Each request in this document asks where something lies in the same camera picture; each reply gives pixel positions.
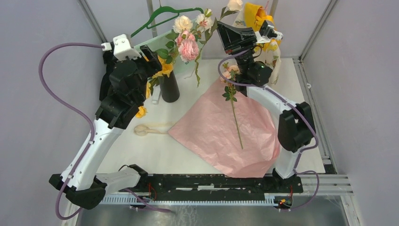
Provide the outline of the yellow rose stem bunch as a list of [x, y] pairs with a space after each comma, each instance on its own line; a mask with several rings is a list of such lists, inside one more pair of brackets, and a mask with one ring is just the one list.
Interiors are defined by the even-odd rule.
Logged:
[[169, 77], [173, 71], [173, 65], [171, 63], [167, 64], [167, 61], [161, 57], [158, 57], [158, 60], [162, 65], [162, 70], [148, 79], [145, 93], [146, 99], [151, 97], [154, 87], [160, 85], [160, 80]]

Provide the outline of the pink peach flower stem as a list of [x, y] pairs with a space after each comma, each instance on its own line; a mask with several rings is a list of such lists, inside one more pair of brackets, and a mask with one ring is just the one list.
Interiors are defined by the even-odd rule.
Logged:
[[[224, 69], [224, 72], [222, 73], [223, 77], [225, 77], [227, 80], [231, 80], [231, 81], [235, 82], [236, 76], [239, 74], [238, 66], [237, 65], [229, 65], [229, 63], [227, 62], [227, 63], [223, 63], [222, 67]], [[230, 102], [230, 104], [231, 104], [234, 122], [235, 122], [236, 130], [237, 130], [237, 135], [239, 138], [239, 144], [240, 144], [241, 149], [243, 149], [244, 147], [243, 147], [243, 143], [242, 143], [242, 139], [241, 139], [240, 129], [239, 129], [237, 116], [235, 113], [235, 106], [234, 106], [234, 103], [237, 102], [237, 98], [235, 97], [235, 95], [237, 94], [237, 90], [236, 90], [234, 84], [227, 82], [227, 80], [225, 80], [223, 77], [220, 77], [221, 82], [225, 84], [224, 93], [222, 94], [222, 96], [225, 98], [226, 102]]]

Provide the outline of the single cream rose stem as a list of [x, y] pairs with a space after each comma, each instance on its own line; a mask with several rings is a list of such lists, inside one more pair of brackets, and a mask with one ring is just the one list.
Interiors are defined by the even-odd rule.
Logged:
[[213, 16], [213, 11], [209, 8], [205, 9], [195, 18], [195, 26], [190, 30], [187, 28], [182, 29], [182, 32], [188, 31], [189, 34], [185, 35], [185, 39], [179, 46], [179, 53], [184, 62], [195, 63], [194, 74], [197, 80], [197, 85], [200, 85], [199, 65], [205, 45], [209, 42], [213, 33], [216, 31], [216, 23], [224, 17], [240, 12], [243, 8], [243, 1], [230, 0], [227, 5], [222, 8], [219, 17]]

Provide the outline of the beige printed ribbon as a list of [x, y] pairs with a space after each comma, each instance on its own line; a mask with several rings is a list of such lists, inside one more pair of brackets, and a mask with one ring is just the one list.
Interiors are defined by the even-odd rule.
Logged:
[[148, 134], [166, 135], [175, 125], [175, 122], [153, 122], [138, 124], [133, 128], [133, 133], [137, 136], [146, 136]]

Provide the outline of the pink wrapping paper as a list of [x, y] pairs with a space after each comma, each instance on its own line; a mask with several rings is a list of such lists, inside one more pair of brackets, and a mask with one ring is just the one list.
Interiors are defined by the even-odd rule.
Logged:
[[168, 133], [227, 176], [261, 178], [280, 154], [271, 114], [241, 93], [232, 104], [224, 88], [215, 81]]

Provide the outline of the cream pink rose stem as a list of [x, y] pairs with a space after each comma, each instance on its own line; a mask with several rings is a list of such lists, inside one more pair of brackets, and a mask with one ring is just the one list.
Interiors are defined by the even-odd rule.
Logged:
[[171, 32], [166, 35], [168, 42], [165, 47], [156, 51], [161, 64], [170, 67], [177, 58], [186, 64], [198, 60], [213, 31], [212, 15], [212, 10], [207, 8], [193, 20], [187, 16], [178, 16]]

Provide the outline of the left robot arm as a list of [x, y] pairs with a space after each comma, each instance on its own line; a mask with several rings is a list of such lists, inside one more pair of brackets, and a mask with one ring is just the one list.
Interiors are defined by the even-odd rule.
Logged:
[[104, 197], [125, 188], [137, 192], [148, 186], [146, 171], [130, 165], [113, 173], [99, 174], [98, 168], [116, 139], [144, 105], [147, 80], [161, 70], [157, 53], [142, 45], [136, 56], [124, 56], [114, 63], [102, 86], [102, 101], [96, 117], [89, 120], [90, 133], [69, 166], [50, 177], [49, 183], [71, 203], [93, 209]]

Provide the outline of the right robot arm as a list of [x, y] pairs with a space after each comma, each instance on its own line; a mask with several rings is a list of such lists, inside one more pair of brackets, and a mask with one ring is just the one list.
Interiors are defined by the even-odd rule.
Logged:
[[269, 85], [272, 70], [261, 61], [255, 61], [255, 48], [274, 40], [282, 40], [283, 34], [275, 30], [274, 25], [264, 21], [259, 31], [252, 28], [238, 28], [217, 21], [216, 30], [221, 39], [224, 51], [229, 59], [235, 59], [240, 73], [228, 79], [221, 78], [234, 85], [227, 100], [241, 93], [255, 100], [277, 118], [277, 138], [282, 153], [273, 169], [272, 187], [277, 192], [286, 191], [290, 178], [297, 174], [296, 168], [305, 150], [310, 150], [312, 139], [317, 139], [311, 107], [307, 102], [295, 103], [282, 96]]

